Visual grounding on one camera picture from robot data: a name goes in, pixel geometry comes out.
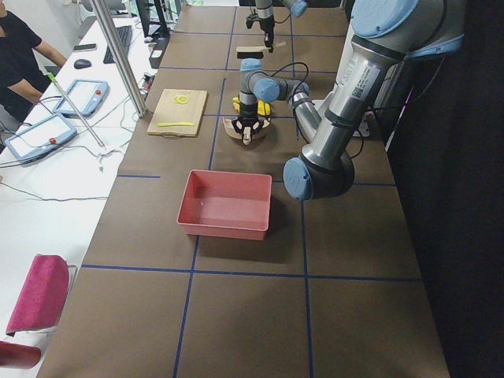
red cup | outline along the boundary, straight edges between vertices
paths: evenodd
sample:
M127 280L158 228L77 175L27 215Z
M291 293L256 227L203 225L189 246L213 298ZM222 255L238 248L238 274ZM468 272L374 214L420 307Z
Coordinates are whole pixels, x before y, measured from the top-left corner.
M3 368L30 369L39 363L40 356L36 346L0 341L0 366Z

tablet device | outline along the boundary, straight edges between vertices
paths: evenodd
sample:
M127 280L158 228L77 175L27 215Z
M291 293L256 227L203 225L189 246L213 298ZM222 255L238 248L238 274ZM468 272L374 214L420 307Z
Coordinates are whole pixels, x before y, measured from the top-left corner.
M77 130L61 114L41 120L19 132L5 143L17 160L32 161L56 150L77 134Z
M84 117L89 117L96 111L109 91L106 81L97 80L73 80L65 93L70 97L73 105ZM61 98L54 107L55 113L61 113L67 117L77 117L77 113L65 98Z

wooden cutting board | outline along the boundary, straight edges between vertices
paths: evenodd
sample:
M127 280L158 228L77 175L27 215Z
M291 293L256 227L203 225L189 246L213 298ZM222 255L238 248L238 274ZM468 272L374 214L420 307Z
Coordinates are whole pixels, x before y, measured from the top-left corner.
M147 128L147 134L196 136L205 109L207 95L206 91L164 89ZM160 123L176 124L179 122L192 125L158 126Z

white table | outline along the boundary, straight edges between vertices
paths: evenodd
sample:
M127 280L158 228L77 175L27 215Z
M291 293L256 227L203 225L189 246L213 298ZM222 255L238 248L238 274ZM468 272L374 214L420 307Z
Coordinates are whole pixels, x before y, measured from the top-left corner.
M116 26L132 24L133 36L128 60L137 83L143 74L155 73L149 64L149 49L143 41L143 33L136 19L114 19ZM73 53L65 67L57 75L63 88L68 88L74 79L104 80L109 84L109 93L98 111L88 122L107 147L122 146L126 151L132 137L137 116L135 108L122 82L115 64L102 63L106 52L106 41L98 23L81 41L97 43L95 51ZM87 69L76 70L75 60L84 58L91 61ZM59 95L54 85L44 93L43 99ZM48 109L53 109L56 99L43 101ZM49 113L42 105L37 105L28 115L26 122L34 124ZM90 132L79 119L72 120L79 134L66 146L85 146L93 154L101 150ZM91 198L103 199L72 200L65 202L41 201L31 195L0 185L0 330L5 331L10 314L16 304L24 279L36 254L57 254L70 265L80 266L91 237L98 223L109 195L117 168L123 155L114 152L102 159L103 170L98 159L84 148L62 147L44 159L22 166L0 168L3 183L42 198ZM0 167L15 163L12 153L5 148L0 155ZM49 345L51 335L18 332L14 343L34 345L43 351ZM2 378L36 376L41 362L29 370L0 368Z

black keyboard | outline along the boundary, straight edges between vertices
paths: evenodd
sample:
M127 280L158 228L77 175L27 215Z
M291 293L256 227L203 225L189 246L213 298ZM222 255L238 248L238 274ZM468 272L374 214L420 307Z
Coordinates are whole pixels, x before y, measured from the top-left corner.
M119 35L120 43L123 45L124 52L126 53L126 56L128 56L129 44L132 41L133 27L131 25L120 26L119 28L116 28L116 30L117 34ZM114 63L112 51L110 51L109 47L107 47L105 57L103 58L103 63L106 65L108 65L109 63Z

